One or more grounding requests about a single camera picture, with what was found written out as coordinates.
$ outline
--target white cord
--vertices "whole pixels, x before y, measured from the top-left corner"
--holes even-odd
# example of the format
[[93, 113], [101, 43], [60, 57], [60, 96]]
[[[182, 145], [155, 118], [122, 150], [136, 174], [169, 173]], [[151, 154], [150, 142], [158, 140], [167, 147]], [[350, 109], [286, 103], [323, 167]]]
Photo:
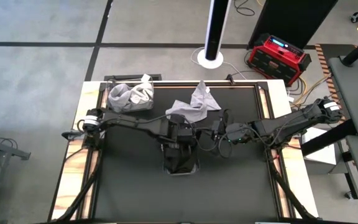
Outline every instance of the white cord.
[[[193, 63], [196, 63], [197, 65], [200, 65], [200, 64], [199, 64], [198, 62], [196, 62], [195, 60], [193, 60], [193, 55], [196, 53], [197, 50], [200, 50], [200, 49], [204, 49], [204, 47], [199, 47], [199, 48], [197, 48], [197, 49], [194, 50], [193, 53], [191, 53], [191, 55], [190, 55], [190, 60], [191, 60]], [[233, 68], [235, 69], [235, 71], [237, 72], [236, 74], [240, 74], [240, 75], [243, 77], [243, 79], [246, 80], [246, 77], [243, 76], [243, 74], [242, 74], [240, 71], [238, 71], [238, 69], [236, 69], [235, 66], [234, 66], [232, 63], [229, 63], [229, 62], [223, 62], [223, 63], [226, 63], [226, 64], [231, 65], [231, 67], [233, 67]]]
[[195, 60], [193, 60], [193, 55], [194, 53], [196, 53], [197, 50], [200, 50], [200, 49], [204, 49], [204, 47], [199, 47], [197, 48], [196, 50], [193, 51], [193, 53], [191, 53], [190, 55], [190, 60], [193, 62], [193, 63], [196, 63], [197, 65], [200, 65], [198, 62], [196, 62]]
[[226, 63], [226, 64], [231, 65], [231, 66], [235, 69], [235, 71], [237, 72], [237, 74], [240, 74], [240, 75], [243, 77], [243, 79], [246, 80], [246, 77], [243, 76], [243, 74], [242, 74], [240, 71], [238, 71], [232, 63], [229, 63], [229, 62], [223, 62], [223, 63]]

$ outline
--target gray cloth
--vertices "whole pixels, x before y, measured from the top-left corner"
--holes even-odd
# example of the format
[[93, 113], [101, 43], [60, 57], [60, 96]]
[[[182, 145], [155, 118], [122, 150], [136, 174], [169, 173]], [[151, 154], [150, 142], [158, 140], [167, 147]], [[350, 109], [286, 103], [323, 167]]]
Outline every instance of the gray cloth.
[[220, 109], [221, 107], [213, 98], [205, 82], [200, 81], [196, 90], [191, 95], [190, 104], [175, 100], [172, 108], [166, 110], [165, 114], [181, 114], [193, 123], [205, 119], [207, 111]]
[[149, 110], [153, 108], [153, 87], [149, 83], [134, 88], [126, 84], [116, 85], [109, 93], [108, 105], [117, 113]]

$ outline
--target red power station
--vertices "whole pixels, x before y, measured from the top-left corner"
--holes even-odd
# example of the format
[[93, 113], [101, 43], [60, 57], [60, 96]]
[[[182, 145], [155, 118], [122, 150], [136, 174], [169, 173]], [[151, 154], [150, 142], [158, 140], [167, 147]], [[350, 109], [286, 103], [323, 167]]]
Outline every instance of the red power station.
[[266, 78], [282, 79], [286, 86], [291, 86], [310, 62], [310, 55], [298, 47], [273, 35], [262, 34], [247, 64]]

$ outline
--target display screen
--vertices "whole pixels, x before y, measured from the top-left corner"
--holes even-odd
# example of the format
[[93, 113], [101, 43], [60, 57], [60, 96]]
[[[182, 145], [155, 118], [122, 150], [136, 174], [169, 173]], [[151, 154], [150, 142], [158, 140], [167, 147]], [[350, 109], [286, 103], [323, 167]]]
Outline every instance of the display screen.
[[279, 46], [281, 46], [281, 47], [284, 47], [284, 44], [283, 44], [283, 43], [281, 43], [281, 42], [279, 42], [279, 41], [277, 41], [277, 40], [275, 40], [275, 39], [272, 39], [272, 41], [273, 41], [273, 43], [275, 43], [275, 44], [277, 44], [277, 45], [279, 45]]

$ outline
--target black floor stripe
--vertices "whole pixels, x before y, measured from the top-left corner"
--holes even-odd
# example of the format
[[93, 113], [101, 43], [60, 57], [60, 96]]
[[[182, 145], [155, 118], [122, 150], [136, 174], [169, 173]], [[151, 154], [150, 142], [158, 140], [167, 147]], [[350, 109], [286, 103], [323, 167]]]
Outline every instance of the black floor stripe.
[[[101, 24], [96, 42], [0, 42], [0, 47], [119, 47], [119, 48], [173, 48], [193, 49], [204, 47], [204, 43], [102, 43], [106, 24]], [[248, 44], [222, 44], [222, 49], [247, 49]], [[314, 45], [307, 45], [305, 50], [314, 50]]]
[[92, 80], [94, 66], [96, 65], [96, 60], [98, 59], [100, 43], [103, 40], [104, 31], [106, 30], [107, 20], [109, 19], [109, 12], [112, 6], [113, 0], [108, 0], [106, 4], [106, 8], [104, 9], [104, 14], [102, 18], [102, 23], [100, 24], [98, 37], [96, 38], [96, 46], [93, 48], [91, 59], [89, 60], [88, 69], [86, 70], [85, 82]]
[[89, 42], [0, 42], [0, 47], [94, 47]]

